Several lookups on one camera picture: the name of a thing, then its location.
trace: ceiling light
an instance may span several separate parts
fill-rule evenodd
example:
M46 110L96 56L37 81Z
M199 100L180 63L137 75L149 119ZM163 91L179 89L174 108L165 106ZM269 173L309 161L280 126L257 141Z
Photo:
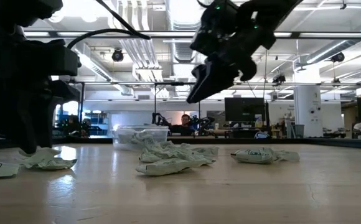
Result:
M86 34L86 32L58 32L57 35L59 36L70 36L70 37L78 37L81 35Z
M154 82L121 82L122 85L154 85Z
M171 39L171 40L163 40L162 42L165 44L191 44L192 40Z
M275 32L274 36L275 37L291 37L291 32Z
M323 32L323 33L301 33L300 37L305 38L361 38L361 33L353 32L353 33L331 33L331 32Z
M48 37L48 32L24 32L26 37Z
M144 35L148 35L151 37L188 37L193 39L195 31L167 31L167 32L142 32Z

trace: man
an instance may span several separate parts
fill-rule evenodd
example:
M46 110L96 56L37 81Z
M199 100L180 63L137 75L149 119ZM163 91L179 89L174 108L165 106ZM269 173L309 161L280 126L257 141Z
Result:
M169 126L169 130L172 133L180 133L181 136L191 136L194 133L194 129L190 123L190 116L187 114L183 114L181 118L181 125L171 125Z
M182 118L182 127L189 127L190 126L190 116L187 114L183 114Z

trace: security camera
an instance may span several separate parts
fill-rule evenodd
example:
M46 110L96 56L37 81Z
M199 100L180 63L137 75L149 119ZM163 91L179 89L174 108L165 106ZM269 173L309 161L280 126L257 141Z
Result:
M111 56L111 58L115 62L122 62L124 60L123 49L120 49L120 48L114 49L114 53Z
M332 61L333 63L335 62L343 62L345 60L345 55L340 52L336 55L334 55L333 57L330 58L330 61Z

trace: desk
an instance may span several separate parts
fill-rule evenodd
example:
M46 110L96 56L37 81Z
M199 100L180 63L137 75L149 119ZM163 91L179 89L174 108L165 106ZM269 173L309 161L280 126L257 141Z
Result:
M361 223L361 149L263 144L301 161L256 165L230 157L246 145L215 145L210 166L146 177L140 152L66 146L58 156L77 158L73 168L0 179L0 223ZM17 150L0 150L0 162Z
M229 133L229 138L254 138L260 129L233 129Z

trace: fluorescent light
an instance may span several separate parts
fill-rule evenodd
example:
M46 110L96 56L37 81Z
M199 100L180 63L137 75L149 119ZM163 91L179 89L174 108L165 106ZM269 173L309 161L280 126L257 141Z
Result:
M275 37L291 37L291 34L293 34L293 33L290 33L290 32L275 32L274 36Z
M86 82L86 85L110 85L109 82Z
M86 34L86 32L58 32L57 35L59 36L70 36L70 37L78 37L78 36L81 36L81 35L84 35Z
M316 10L328 10L328 9L340 9L339 6L329 6L329 7L295 7L294 11L316 11Z
M152 37L160 36L160 37L190 37L191 39L194 37L195 31L169 31L169 32L141 32L142 34L149 35Z
M354 33L308 33L308 32L304 32L301 33L299 35L300 37L307 37L307 38L318 38L318 37L322 37L322 38L341 38L341 37L345 37L345 38L361 38L361 33L358 32L354 32Z
M163 40L162 42L165 44L190 44L190 43L192 43L192 40L172 39L172 40Z
M48 37L48 32L24 32L26 37Z
M122 85L154 85L154 82L121 82Z

